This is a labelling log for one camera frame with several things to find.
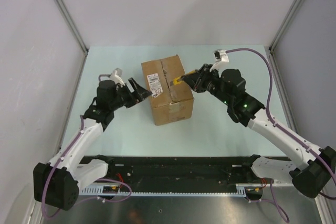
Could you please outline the brown cardboard express box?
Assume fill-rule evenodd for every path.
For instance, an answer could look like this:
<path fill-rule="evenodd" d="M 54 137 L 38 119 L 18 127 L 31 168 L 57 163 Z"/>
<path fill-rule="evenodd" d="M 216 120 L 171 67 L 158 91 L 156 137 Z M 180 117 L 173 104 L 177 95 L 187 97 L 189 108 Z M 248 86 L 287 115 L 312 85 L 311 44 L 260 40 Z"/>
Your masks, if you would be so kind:
<path fill-rule="evenodd" d="M 152 92 L 150 106 L 156 126 L 192 117 L 194 97 L 186 83 L 171 85 L 185 74 L 179 55 L 141 63 L 145 84 Z"/>

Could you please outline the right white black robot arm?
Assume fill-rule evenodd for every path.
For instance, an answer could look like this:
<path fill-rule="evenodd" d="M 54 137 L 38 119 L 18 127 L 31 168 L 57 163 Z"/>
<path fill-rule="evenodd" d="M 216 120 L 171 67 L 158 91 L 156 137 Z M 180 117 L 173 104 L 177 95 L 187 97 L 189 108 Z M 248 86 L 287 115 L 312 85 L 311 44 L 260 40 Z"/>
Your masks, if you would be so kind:
<path fill-rule="evenodd" d="M 269 178 L 294 187 L 308 198 L 316 198 L 335 172 L 335 150 L 320 148 L 280 123 L 267 108 L 245 90 L 246 81 L 238 69 L 219 73 L 204 64 L 174 80 L 183 81 L 197 93 L 209 92 L 227 106 L 229 117 L 260 134 L 280 149 L 288 161 L 254 155 L 250 165 L 242 169 L 243 179 L 254 183 Z"/>

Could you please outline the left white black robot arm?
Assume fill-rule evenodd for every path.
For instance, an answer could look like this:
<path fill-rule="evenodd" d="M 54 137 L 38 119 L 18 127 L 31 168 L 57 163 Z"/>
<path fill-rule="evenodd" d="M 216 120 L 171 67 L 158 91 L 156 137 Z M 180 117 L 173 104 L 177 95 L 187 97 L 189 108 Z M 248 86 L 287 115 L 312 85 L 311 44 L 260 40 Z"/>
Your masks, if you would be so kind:
<path fill-rule="evenodd" d="M 97 94 L 85 113 L 80 127 L 64 150 L 49 162 L 38 163 L 33 170 L 34 199 L 43 205 L 69 210 L 79 193 L 93 182 L 110 182 L 116 169 L 107 161 L 94 158 L 80 166 L 87 149 L 106 130 L 117 109 L 131 108 L 152 95 L 133 78 L 125 84 L 120 77 L 100 81 Z"/>

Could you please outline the yellow utility knife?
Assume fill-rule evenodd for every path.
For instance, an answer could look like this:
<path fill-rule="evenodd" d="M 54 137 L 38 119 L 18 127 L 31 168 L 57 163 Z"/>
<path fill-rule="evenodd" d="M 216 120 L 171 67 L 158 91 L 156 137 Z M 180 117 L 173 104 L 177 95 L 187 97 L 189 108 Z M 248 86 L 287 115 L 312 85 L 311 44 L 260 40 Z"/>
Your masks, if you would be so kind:
<path fill-rule="evenodd" d="M 188 73 L 186 73 L 186 74 L 184 74 L 182 76 L 174 78 L 172 81 L 170 81 L 169 86 L 172 87 L 172 86 L 176 86 L 178 84 L 181 84 L 183 82 L 183 78 L 184 77 L 189 76 L 191 74 L 194 74 L 196 72 L 197 72 L 197 70 L 192 70 L 192 71 L 190 71 L 190 72 L 188 72 Z"/>

